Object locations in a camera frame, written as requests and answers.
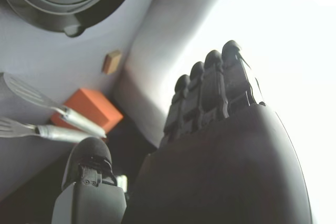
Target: wooden block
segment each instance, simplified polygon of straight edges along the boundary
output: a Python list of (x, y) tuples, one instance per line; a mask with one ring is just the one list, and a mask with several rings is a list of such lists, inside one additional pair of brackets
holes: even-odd
[(103, 72), (105, 74), (112, 74), (116, 72), (116, 70), (118, 69), (121, 56), (122, 54), (121, 51), (119, 50), (116, 50), (106, 55)]
[[(113, 104), (100, 91), (96, 90), (80, 89), (64, 105), (101, 126), (106, 133), (123, 118), (123, 115)], [(51, 117), (51, 121), (55, 125), (77, 130), (77, 128), (64, 122), (59, 116), (58, 113), (55, 113)]]

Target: utensil handle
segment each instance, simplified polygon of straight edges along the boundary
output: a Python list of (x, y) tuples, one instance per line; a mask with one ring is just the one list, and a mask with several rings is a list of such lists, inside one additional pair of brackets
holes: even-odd
[(61, 118), (72, 126), (88, 132), (93, 136), (106, 138), (105, 130), (102, 127), (96, 125), (94, 122), (71, 108), (65, 107), (65, 113), (61, 115)]
[(53, 125), (39, 125), (37, 128), (41, 137), (54, 141), (79, 143), (88, 137), (92, 137), (92, 135), (85, 132), (56, 127)]

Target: dark floor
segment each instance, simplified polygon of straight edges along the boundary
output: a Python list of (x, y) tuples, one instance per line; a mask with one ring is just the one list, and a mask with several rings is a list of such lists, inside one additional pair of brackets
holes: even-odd
[[(123, 119), (108, 134), (108, 139), (113, 172), (115, 175), (127, 175), (131, 190), (144, 158), (156, 148), (142, 136), (128, 118)], [(61, 193), (61, 182), (68, 155), (69, 153), (60, 157), (0, 202), (0, 223), (51, 223), (54, 203)]]

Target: robotic hand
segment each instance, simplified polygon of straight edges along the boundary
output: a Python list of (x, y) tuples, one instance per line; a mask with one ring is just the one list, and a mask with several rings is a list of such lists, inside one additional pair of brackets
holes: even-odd
[(312, 222), (295, 150), (234, 41), (177, 81), (161, 146), (145, 159), (126, 210), (108, 150), (78, 155), (88, 141), (69, 158), (54, 224)]

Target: orange cube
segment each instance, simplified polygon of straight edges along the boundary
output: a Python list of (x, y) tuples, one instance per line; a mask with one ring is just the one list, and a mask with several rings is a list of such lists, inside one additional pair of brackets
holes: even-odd
[[(79, 89), (64, 105), (101, 126), (106, 133), (123, 118), (123, 115), (113, 104), (100, 91), (96, 90)], [(77, 130), (77, 128), (64, 122), (58, 113), (51, 117), (51, 121), (59, 127)]]

